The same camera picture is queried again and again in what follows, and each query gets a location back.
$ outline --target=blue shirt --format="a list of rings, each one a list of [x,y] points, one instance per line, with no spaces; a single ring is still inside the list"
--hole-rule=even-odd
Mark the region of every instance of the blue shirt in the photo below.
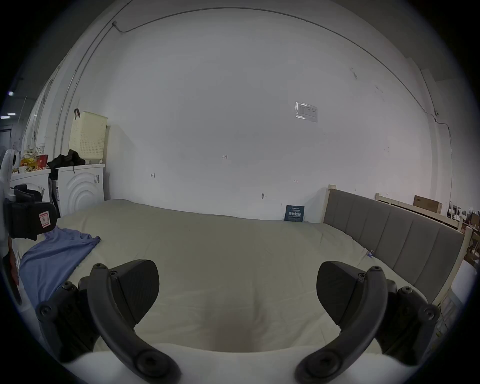
[[[74,229],[45,233],[45,240],[25,253],[20,263],[20,278],[33,307],[51,298],[68,280],[75,268],[100,242],[100,237]]]

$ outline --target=mattress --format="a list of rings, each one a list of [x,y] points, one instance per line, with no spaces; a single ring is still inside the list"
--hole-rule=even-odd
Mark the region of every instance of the mattress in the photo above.
[[[71,275],[76,285],[96,263],[113,268],[138,259],[155,262],[160,292],[135,328],[149,344],[223,352],[321,348],[340,332],[316,294],[318,269],[325,261],[362,270],[379,265],[398,287],[410,285],[327,224],[204,215],[110,200],[62,217],[58,226],[102,239]],[[17,239],[15,251],[22,257],[43,238]],[[108,347],[99,340],[95,350]],[[367,351],[380,352],[376,341]]]

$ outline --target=laundry basket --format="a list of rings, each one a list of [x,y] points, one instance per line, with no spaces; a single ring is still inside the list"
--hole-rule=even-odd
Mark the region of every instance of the laundry basket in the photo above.
[[[69,148],[78,152],[84,160],[103,159],[107,120],[105,116],[86,111],[80,113],[76,109]]]

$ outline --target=washing machine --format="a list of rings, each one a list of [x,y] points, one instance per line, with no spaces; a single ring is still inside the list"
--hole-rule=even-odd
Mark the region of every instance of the washing machine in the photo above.
[[[58,179],[52,180],[52,184],[60,216],[66,216],[105,201],[104,169],[105,164],[58,168]]]
[[[10,179],[10,188],[16,185],[26,184],[28,189],[42,194],[42,201],[50,203],[50,189],[48,187],[48,175],[50,169],[40,171],[13,173]]]

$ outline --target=blue sign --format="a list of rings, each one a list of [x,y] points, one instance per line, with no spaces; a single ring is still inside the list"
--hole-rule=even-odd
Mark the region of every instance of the blue sign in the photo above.
[[[287,205],[285,212],[285,221],[303,221],[303,212],[305,207],[298,205]]]

